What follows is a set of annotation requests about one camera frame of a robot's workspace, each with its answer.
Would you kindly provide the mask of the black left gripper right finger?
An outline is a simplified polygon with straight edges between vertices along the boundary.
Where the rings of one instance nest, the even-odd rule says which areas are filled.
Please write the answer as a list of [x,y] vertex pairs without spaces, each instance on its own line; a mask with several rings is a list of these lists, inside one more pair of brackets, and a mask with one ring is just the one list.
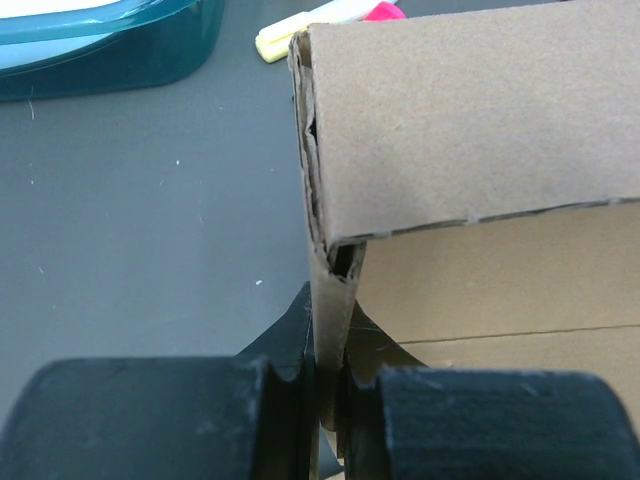
[[635,479],[617,395],[579,371],[435,369],[353,312],[337,454],[350,479]]

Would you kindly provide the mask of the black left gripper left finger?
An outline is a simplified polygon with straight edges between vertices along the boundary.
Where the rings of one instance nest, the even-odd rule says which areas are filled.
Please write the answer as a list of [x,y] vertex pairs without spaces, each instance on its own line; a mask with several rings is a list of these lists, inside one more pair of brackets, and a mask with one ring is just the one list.
[[40,368],[1,431],[5,479],[312,479],[311,293],[234,356]]

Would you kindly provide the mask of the brown cardboard box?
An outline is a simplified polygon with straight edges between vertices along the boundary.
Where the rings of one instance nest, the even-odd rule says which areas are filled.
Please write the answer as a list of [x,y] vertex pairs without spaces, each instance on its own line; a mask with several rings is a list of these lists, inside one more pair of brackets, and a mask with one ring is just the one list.
[[586,370],[639,415],[639,5],[436,1],[290,46],[320,419],[353,312],[434,367]]

